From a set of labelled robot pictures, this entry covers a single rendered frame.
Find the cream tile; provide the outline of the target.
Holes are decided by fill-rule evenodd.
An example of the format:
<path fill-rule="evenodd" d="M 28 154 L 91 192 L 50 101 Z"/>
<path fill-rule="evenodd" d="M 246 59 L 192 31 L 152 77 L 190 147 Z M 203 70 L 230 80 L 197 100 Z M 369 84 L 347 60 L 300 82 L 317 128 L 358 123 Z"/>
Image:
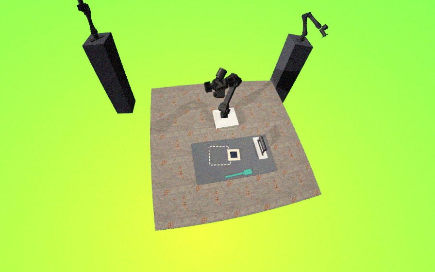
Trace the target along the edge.
<path fill-rule="evenodd" d="M 227 150 L 228 152 L 228 161 L 238 161 L 240 160 L 239 149 Z"/>

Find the teal t-shaped block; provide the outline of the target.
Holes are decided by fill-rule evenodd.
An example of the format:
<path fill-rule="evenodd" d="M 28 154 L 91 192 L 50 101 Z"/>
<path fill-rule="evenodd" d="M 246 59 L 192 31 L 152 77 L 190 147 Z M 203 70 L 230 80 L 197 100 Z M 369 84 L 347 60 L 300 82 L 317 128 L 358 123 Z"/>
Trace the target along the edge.
<path fill-rule="evenodd" d="M 233 176 L 237 176 L 237 175 L 241 175 L 241 174 L 249 175 L 249 174 L 252 174 L 252 171 L 251 171 L 251 169 L 249 169 L 249 170 L 244 170 L 244 172 L 242 172 L 242 173 L 238 173 L 238 174 L 233 174 L 233 175 L 225 176 L 225 178 L 233 177 Z"/>

